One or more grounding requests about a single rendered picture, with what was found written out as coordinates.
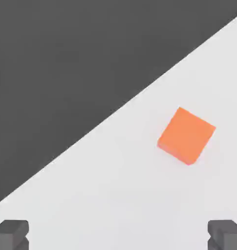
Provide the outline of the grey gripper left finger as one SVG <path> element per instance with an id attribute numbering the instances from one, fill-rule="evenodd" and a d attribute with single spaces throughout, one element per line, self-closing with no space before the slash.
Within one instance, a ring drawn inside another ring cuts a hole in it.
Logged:
<path id="1" fill-rule="evenodd" d="M 0 223 L 0 250 L 29 250 L 27 220 L 4 220 Z"/>

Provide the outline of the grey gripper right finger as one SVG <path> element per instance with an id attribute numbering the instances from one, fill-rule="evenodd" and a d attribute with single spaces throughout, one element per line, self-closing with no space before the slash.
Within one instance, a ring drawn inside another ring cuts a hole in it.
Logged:
<path id="1" fill-rule="evenodd" d="M 237 250 L 237 224 L 233 220 L 210 220 L 207 250 Z"/>

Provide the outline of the small orange cube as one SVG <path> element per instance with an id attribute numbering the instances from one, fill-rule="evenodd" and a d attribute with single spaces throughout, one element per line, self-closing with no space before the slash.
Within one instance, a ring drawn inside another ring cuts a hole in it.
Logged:
<path id="1" fill-rule="evenodd" d="M 179 107 L 157 141 L 157 146 L 192 165 L 215 131 L 215 126 Z"/>

